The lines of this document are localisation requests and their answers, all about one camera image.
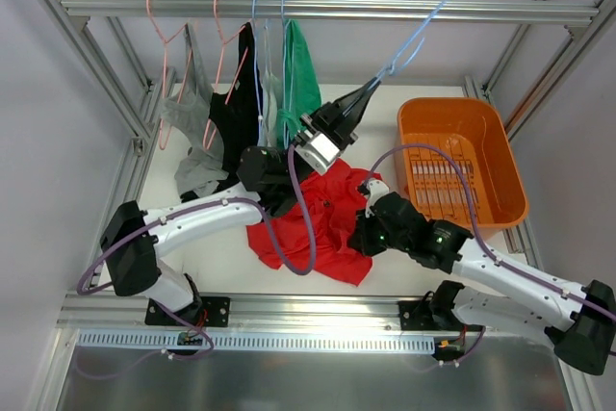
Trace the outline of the red tank top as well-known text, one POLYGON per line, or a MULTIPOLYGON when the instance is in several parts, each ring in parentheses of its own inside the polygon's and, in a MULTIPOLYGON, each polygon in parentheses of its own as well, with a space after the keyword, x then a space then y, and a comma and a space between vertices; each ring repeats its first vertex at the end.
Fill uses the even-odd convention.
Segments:
MULTIPOLYGON (((357 191, 368 172, 338 160, 323 176, 311 174, 301 182, 316 235, 314 270, 328 278, 359 286, 372 269, 372 259, 347 245, 355 226, 355 214, 366 206, 357 191)), ((281 251, 299 270, 310 262, 309 235, 300 207, 270 221, 281 251)))

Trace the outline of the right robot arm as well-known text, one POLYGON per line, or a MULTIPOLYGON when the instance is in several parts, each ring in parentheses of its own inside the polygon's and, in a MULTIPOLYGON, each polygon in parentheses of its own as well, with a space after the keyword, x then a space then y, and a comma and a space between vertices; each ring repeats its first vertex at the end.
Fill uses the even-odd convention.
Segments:
POLYGON ((362 186, 367 204, 356 214, 350 247, 373 257, 387 249, 449 275, 429 304, 431 322, 492 327, 550 347, 570 367, 604 373, 615 340, 615 294, 522 264, 450 221, 425 218, 413 204, 377 181, 362 186))

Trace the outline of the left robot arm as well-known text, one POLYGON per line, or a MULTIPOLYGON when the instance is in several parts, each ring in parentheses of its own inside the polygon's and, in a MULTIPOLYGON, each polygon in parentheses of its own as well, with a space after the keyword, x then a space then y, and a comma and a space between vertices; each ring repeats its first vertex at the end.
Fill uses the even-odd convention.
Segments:
POLYGON ((177 324, 195 322, 202 305, 196 285, 164 264, 164 257, 228 228, 268 224, 294 206, 308 218, 301 183, 313 174, 324 175, 356 141, 355 129, 379 84, 373 77, 303 115, 301 130, 285 150, 247 147, 239 159, 237 184, 219 193, 150 211, 141 210, 136 201, 118 206, 100 239, 115 295, 144 295, 165 306, 177 324))

